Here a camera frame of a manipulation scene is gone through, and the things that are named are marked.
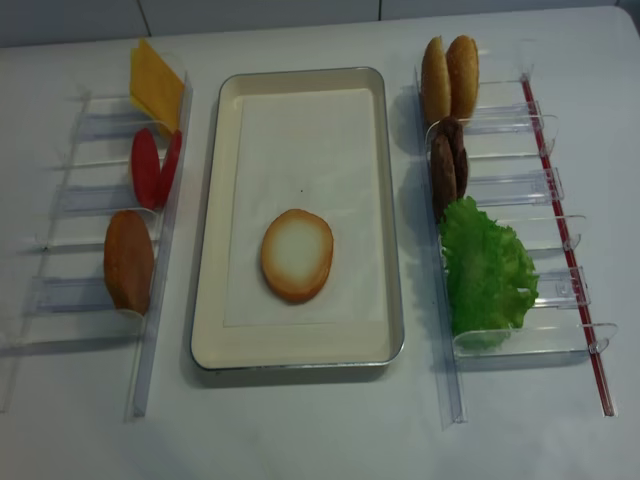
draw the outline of food item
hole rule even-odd
[[[453,117],[445,117],[438,123],[431,141],[431,186],[436,221],[442,219],[451,202],[464,196],[468,176],[462,124]]]
[[[116,308],[144,315],[149,308],[153,247],[142,217],[132,210],[116,213],[104,242],[104,282]]]
[[[538,276],[522,242],[512,228],[478,211],[471,197],[452,203],[445,213],[440,233],[453,334],[521,328],[538,297]]]
[[[422,58],[422,102],[427,123],[451,114],[451,85],[442,37],[434,37]]]
[[[324,286],[333,260],[333,234],[320,217],[287,210],[267,229],[260,261],[271,290],[291,303],[313,298]]]
[[[171,186],[173,185],[173,177],[176,175],[178,168],[178,160],[180,159],[180,149],[182,148],[182,132],[176,130],[171,137],[167,154],[164,157],[162,170],[158,177],[155,188],[155,208],[162,208],[167,203]]]
[[[167,138],[180,124],[180,105],[184,83],[160,55],[141,38],[131,50],[131,103],[154,120],[162,122],[161,133]]]
[[[447,137],[441,133],[431,143],[431,186],[433,211],[439,222],[447,206],[458,198],[453,155]]]
[[[447,137],[451,156],[453,157],[453,167],[456,171],[456,191],[458,198],[464,197],[467,190],[467,180],[469,177],[469,162],[467,160],[467,150],[464,148],[464,127],[454,117],[446,117],[438,123],[438,133]]]
[[[131,179],[140,205],[149,210],[162,208],[167,203],[173,178],[180,160],[182,132],[176,130],[164,157],[162,169],[158,148],[148,128],[143,128],[133,138],[131,147]]]
[[[478,48],[466,35],[456,38],[447,50],[447,66],[451,81],[451,115],[470,118],[478,96]]]
[[[160,159],[153,134],[143,128],[135,137],[131,147],[131,178],[138,203],[152,210],[156,206],[156,186],[160,177]]]
[[[452,115],[468,119],[478,96],[478,49],[475,41],[461,35],[446,55],[441,37],[434,37],[422,58],[422,108],[428,124]]]

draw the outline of white paper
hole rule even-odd
[[[384,257],[373,98],[367,90],[245,97],[225,326],[383,321]],[[301,208],[334,237],[320,293],[273,294],[260,268],[265,231]]]

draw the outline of white table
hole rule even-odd
[[[604,353],[619,418],[603,418],[587,362],[465,373],[470,422],[442,428],[431,339],[421,323],[435,314],[433,280],[419,265],[414,234],[424,231],[425,207],[406,143],[401,148],[394,132],[405,131],[398,96],[411,85],[426,43],[458,33],[489,47],[521,38],[538,42],[532,85],[545,113],[560,117],[552,161],[567,192],[565,211],[584,213],[591,224],[577,252],[591,313],[621,328]],[[2,478],[637,477],[640,41],[622,10],[193,35],[154,38],[153,44],[182,58],[195,95],[147,416],[123,422],[131,347],[26,357],[9,413],[0,417]],[[99,92],[126,85],[133,45],[0,50],[4,194],[24,188],[12,179],[20,178],[27,157],[49,151],[37,132],[57,128],[59,99],[75,94],[78,83]],[[206,388],[186,348],[185,311],[218,89],[236,73],[354,65],[378,69],[386,82],[405,349],[372,382]],[[414,125],[406,131],[416,135]],[[6,198],[3,215],[10,209]],[[11,285],[3,290],[11,293]]]

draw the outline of brown patty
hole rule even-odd
[[[449,148],[451,149],[453,167],[456,174],[457,198],[464,197],[469,177],[469,162],[467,150],[464,148],[463,130],[462,124],[452,116],[445,117],[438,123],[438,133],[447,137]]]
[[[431,142],[431,185],[433,188],[433,211],[440,222],[444,211],[457,197],[456,173],[449,141],[438,133]]]
[[[153,247],[142,217],[122,210],[111,218],[104,242],[104,281],[116,308],[144,315],[149,308]]]

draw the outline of top bun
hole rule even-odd
[[[451,114],[451,84],[442,38],[434,37],[422,58],[422,108],[429,124]]]
[[[447,67],[451,82],[451,115],[459,120],[468,119],[478,97],[478,48],[473,38],[460,35],[451,43]]]

